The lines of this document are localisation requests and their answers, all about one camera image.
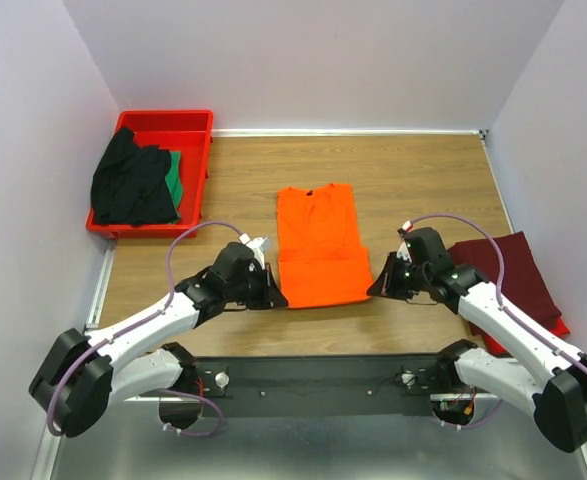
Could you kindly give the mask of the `orange t-shirt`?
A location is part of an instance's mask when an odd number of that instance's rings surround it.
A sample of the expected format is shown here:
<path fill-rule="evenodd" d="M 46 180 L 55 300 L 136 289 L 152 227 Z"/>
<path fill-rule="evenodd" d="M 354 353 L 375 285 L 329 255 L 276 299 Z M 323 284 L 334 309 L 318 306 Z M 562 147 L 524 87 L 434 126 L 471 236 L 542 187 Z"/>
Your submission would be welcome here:
<path fill-rule="evenodd" d="M 278 267 L 292 309 L 363 302 L 372 284 L 369 253 L 362 244 L 352 186 L 277 192 Z"/>

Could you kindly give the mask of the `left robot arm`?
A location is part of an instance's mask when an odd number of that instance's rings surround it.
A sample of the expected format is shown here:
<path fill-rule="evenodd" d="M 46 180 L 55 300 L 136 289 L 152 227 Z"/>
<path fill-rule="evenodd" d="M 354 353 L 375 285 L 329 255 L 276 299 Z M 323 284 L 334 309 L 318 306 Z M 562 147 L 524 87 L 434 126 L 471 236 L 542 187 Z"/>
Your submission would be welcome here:
<path fill-rule="evenodd" d="M 269 244 L 266 237 L 243 235 L 212 265 L 170 282 L 166 296 L 133 316 L 90 334 L 75 328 L 61 333 L 28 388 L 47 414 L 50 433 L 77 437 L 109 405 L 176 385 L 193 362 L 183 348 L 163 347 L 161 341 L 222 315 L 228 305 L 286 307 L 265 259 Z"/>

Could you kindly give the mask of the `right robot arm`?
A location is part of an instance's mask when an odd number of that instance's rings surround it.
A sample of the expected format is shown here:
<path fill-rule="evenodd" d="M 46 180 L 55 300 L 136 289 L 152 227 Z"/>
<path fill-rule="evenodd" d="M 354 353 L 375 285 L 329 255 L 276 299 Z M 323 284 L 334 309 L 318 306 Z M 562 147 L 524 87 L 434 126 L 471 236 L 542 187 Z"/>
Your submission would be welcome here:
<path fill-rule="evenodd" d="M 367 293 L 407 301 L 426 293 L 481 328 L 510 354 L 497 358 L 469 341 L 438 355 L 441 383 L 485 390 L 532 417 L 556 448 L 571 453 L 587 443 L 587 353 L 526 315 L 471 265 L 457 265 L 439 233 L 405 222 L 402 239 Z"/>

